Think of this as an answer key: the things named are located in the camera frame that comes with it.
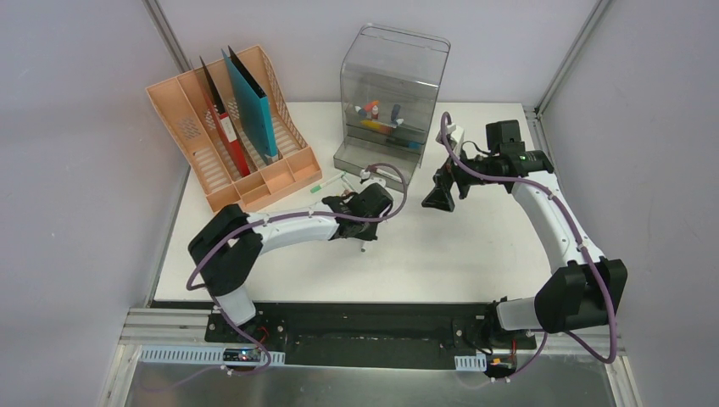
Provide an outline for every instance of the tabletop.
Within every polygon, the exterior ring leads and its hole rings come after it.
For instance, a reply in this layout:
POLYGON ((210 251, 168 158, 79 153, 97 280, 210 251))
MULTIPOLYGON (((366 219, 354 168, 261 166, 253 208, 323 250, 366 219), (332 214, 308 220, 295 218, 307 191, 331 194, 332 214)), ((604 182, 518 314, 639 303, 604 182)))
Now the tabletop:
MULTIPOLYGON (((332 156, 342 143, 340 103, 288 103, 295 126, 315 151, 324 180, 339 170, 332 156)), ((255 301, 466 303, 503 296, 534 296, 549 279, 549 262, 527 215, 504 187, 473 187, 453 213, 421 207, 432 190, 432 175, 447 158, 433 141, 445 111, 465 128, 465 139, 486 147, 484 126, 519 120, 522 140, 533 149, 524 110, 518 103, 437 103, 422 165, 415 172, 407 204, 383 222, 365 253, 360 241, 340 239, 280 248, 260 256, 246 282, 255 301)), ((335 182, 318 193, 298 191, 263 212, 301 208, 342 191, 335 182)), ((392 191, 396 202, 400 192, 392 191)), ((209 300, 204 290, 188 292, 194 268, 187 245, 212 218, 191 172, 168 242, 154 299, 209 300)))

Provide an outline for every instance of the teal binder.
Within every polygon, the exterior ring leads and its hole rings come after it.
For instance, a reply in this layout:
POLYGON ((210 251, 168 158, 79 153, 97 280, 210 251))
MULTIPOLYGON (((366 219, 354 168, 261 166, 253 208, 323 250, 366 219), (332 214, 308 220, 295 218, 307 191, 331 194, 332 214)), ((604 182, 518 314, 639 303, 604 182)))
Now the teal binder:
POLYGON ((225 50, 222 50, 222 57, 230 74, 242 129, 265 164, 272 164, 279 159, 279 154, 275 142, 275 129, 272 127, 270 100, 232 48, 227 48, 230 50, 230 56, 228 57, 225 50))

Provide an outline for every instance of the wooden desk organizer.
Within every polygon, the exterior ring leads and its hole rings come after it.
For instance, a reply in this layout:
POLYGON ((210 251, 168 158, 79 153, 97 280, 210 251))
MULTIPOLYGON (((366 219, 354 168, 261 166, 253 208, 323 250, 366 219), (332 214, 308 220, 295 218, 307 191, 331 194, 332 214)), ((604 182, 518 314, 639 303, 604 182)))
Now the wooden desk organizer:
POLYGON ((198 176, 214 212, 234 203, 240 204, 245 211, 262 209, 322 178, 315 153, 299 134, 287 112, 275 71, 265 51, 260 46, 254 46, 237 56, 267 93, 281 158, 265 165, 242 131, 225 62, 220 59, 208 64, 222 103, 246 150, 251 171, 248 176, 240 176, 215 129, 203 97, 203 89, 208 94, 209 89, 202 68, 148 88, 155 110, 198 176))

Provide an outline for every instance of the gray wall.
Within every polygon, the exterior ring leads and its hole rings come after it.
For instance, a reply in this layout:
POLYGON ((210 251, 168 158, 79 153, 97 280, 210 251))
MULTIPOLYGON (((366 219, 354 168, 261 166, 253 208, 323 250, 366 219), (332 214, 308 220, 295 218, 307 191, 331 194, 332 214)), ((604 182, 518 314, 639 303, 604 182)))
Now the gray wall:
POLYGON ((338 101, 339 70, 365 23, 452 42, 439 97, 535 105, 596 0, 160 0, 198 66, 260 44, 289 101, 338 101))
POLYGON ((630 278, 644 405, 718 405, 719 3, 620 0, 544 118, 567 199, 630 278))
POLYGON ((142 2, 0 3, 0 404, 99 400, 185 165, 142 2))

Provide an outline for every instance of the clear plastic container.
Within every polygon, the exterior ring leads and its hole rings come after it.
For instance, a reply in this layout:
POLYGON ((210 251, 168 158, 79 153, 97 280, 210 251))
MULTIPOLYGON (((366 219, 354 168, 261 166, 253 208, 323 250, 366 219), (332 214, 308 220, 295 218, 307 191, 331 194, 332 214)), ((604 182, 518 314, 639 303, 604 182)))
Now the clear plastic container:
MULTIPOLYGON (((344 141, 335 167, 358 175, 368 164, 388 162, 411 180, 425 150, 448 55, 449 41, 443 38, 362 27, 340 73, 344 141)), ((387 185, 400 189, 393 178, 387 185)))

